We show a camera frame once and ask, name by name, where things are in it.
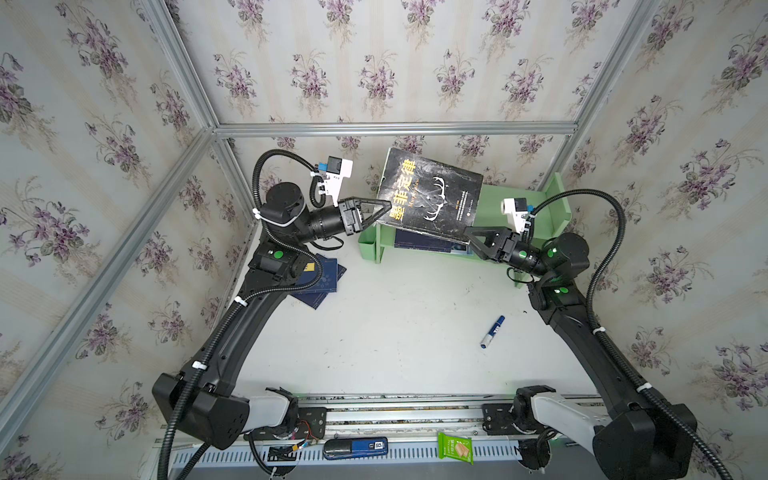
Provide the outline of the dark blue thick book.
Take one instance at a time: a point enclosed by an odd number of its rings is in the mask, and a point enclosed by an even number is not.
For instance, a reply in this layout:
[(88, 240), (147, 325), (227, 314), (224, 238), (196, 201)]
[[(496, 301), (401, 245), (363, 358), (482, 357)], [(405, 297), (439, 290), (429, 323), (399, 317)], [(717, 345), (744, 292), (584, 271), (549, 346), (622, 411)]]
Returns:
[(393, 246), (399, 249), (454, 255), (467, 255), (469, 253), (467, 246), (464, 244), (399, 229), (395, 230)]

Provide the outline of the black cover book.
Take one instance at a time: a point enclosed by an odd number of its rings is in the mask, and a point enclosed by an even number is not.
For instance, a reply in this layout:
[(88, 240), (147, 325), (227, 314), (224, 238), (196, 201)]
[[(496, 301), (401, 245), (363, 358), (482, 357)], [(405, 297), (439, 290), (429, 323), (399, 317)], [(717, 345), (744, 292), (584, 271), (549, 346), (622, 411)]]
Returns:
[(391, 147), (377, 192), (391, 209), (379, 222), (466, 245), (474, 224), (483, 176)]

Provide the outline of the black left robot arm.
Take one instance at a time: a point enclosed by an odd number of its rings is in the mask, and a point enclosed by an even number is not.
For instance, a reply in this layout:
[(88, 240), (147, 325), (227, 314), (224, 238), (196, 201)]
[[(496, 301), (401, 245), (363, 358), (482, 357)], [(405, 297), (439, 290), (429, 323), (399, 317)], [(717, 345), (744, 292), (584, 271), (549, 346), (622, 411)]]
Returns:
[[(261, 172), (273, 157), (299, 163), (310, 174), (304, 194), (291, 182), (260, 191)], [(292, 429), (298, 420), (295, 398), (282, 388), (268, 388), (251, 398), (236, 395), (236, 382), (244, 362), (268, 319), (293, 293), (315, 286), (323, 266), (309, 245), (337, 235), (363, 232), (387, 213), (388, 201), (374, 200), (377, 211), (364, 216), (366, 201), (342, 199), (342, 182), (353, 169), (350, 159), (329, 157), (317, 165), (298, 154), (272, 149), (263, 153), (253, 169), (254, 218), (261, 225), (259, 243), (248, 264), (243, 283), (205, 343), (175, 374), (162, 374), (152, 387), (167, 427), (160, 447), (157, 476), (168, 478), (171, 451), (183, 432), (201, 446), (180, 473), (186, 478), (211, 447), (229, 448), (241, 435), (261, 428)]]

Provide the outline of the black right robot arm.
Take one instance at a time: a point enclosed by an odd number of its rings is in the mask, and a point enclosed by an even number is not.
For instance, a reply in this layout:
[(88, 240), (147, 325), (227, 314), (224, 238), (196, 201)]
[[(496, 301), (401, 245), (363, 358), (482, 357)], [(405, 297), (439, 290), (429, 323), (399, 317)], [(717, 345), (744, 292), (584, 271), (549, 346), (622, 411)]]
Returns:
[(554, 430), (577, 442), (592, 453), (609, 479), (681, 479), (695, 450), (720, 478), (729, 479), (728, 467), (698, 435), (691, 410), (670, 403), (637, 371), (594, 312), (597, 283), (623, 242), (626, 216), (612, 195), (595, 189), (588, 193), (611, 205), (618, 226), (585, 293), (575, 284), (590, 265), (590, 247), (582, 236), (564, 232), (540, 247), (532, 243), (535, 220), (549, 200), (528, 214), (528, 226), (521, 233), (508, 227), (465, 230), (478, 257), (531, 276), (527, 288), (532, 309), (575, 355), (607, 410), (592, 416), (549, 388), (530, 387), (518, 392), (523, 409), (517, 418), (525, 430)]

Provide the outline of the dark blue book under arm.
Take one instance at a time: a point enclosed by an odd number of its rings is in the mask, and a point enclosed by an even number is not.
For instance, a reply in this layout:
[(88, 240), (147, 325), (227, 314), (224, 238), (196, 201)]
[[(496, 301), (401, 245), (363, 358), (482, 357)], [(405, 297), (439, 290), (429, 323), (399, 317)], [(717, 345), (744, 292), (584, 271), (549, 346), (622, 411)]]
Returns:
[(294, 299), (314, 310), (319, 308), (329, 294), (338, 291), (338, 282), (347, 271), (347, 268), (340, 265), (335, 258), (328, 258), (322, 255), (317, 255), (317, 258), (323, 269), (321, 279), (311, 288), (291, 294)]

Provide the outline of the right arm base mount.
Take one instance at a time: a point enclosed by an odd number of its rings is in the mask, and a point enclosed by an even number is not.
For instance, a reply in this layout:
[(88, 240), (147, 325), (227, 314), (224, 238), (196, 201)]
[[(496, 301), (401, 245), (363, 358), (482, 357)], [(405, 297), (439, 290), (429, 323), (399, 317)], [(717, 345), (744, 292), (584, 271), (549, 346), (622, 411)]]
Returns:
[(546, 385), (521, 387), (516, 390), (511, 401), (483, 404), (483, 430), (490, 436), (542, 433), (547, 426), (535, 418), (533, 398), (539, 394), (555, 392), (555, 389)]

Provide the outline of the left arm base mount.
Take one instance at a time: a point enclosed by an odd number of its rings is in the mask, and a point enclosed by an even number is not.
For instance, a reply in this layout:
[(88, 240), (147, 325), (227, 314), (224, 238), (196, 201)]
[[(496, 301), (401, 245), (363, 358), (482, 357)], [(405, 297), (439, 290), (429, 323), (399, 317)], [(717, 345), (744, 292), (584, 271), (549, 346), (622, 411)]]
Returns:
[(289, 410), (287, 419), (276, 427), (260, 427), (249, 432), (255, 441), (322, 440), (328, 410), (324, 407), (298, 407)]

